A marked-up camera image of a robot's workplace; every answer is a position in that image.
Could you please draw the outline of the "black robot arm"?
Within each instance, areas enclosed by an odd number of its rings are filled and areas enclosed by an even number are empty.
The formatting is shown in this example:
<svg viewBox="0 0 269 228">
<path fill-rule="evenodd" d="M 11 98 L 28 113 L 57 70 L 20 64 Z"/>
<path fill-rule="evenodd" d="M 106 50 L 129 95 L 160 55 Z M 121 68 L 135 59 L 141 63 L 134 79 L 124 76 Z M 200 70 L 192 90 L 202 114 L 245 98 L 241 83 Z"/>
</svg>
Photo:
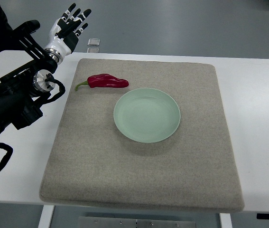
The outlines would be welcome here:
<svg viewBox="0 0 269 228">
<path fill-rule="evenodd" d="M 65 86 L 53 77 L 57 60 L 31 36 L 39 27 L 37 20 L 30 20 L 13 31 L 13 36 L 32 60 L 0 78 L 0 134 L 10 124 L 18 130 L 31 125 L 42 117 L 42 105 L 65 93 Z M 0 171 L 12 153 L 12 147 L 0 142 Z"/>
</svg>

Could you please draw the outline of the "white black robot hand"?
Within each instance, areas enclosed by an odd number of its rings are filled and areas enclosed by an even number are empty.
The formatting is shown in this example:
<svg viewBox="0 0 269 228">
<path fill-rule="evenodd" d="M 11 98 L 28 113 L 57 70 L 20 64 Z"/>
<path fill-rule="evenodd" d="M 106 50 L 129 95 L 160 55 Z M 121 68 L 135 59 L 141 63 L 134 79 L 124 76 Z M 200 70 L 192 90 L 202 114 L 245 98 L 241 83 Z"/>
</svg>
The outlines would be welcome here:
<svg viewBox="0 0 269 228">
<path fill-rule="evenodd" d="M 81 11 L 76 9 L 73 3 L 63 14 L 57 19 L 52 26 L 48 44 L 45 51 L 57 62 L 61 63 L 64 58 L 73 53 L 80 35 L 88 27 L 84 21 L 91 14 L 90 9 Z"/>
</svg>

